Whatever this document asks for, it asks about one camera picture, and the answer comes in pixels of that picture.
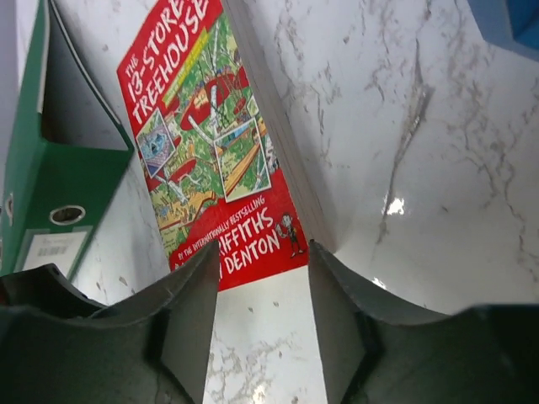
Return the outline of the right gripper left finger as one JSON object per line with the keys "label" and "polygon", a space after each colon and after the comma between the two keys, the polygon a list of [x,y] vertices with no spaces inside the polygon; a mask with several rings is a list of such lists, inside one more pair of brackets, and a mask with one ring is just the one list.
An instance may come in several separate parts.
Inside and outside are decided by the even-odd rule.
{"label": "right gripper left finger", "polygon": [[219,247],[105,306],[49,263],[1,279],[4,403],[200,403]]}

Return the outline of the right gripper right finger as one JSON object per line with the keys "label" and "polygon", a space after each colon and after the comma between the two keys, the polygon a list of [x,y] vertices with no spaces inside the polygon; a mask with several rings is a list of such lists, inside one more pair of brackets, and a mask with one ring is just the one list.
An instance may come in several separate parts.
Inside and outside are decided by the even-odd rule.
{"label": "right gripper right finger", "polygon": [[537,402],[537,305],[442,314],[384,290],[318,242],[308,278],[328,402]]}

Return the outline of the red Treehouse book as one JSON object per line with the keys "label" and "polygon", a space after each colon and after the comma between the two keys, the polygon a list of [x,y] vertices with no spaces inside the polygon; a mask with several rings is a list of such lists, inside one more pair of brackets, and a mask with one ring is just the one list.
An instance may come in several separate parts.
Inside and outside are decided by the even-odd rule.
{"label": "red Treehouse book", "polygon": [[226,1],[158,1],[117,77],[171,270],[218,242],[220,287],[330,243],[275,85]]}

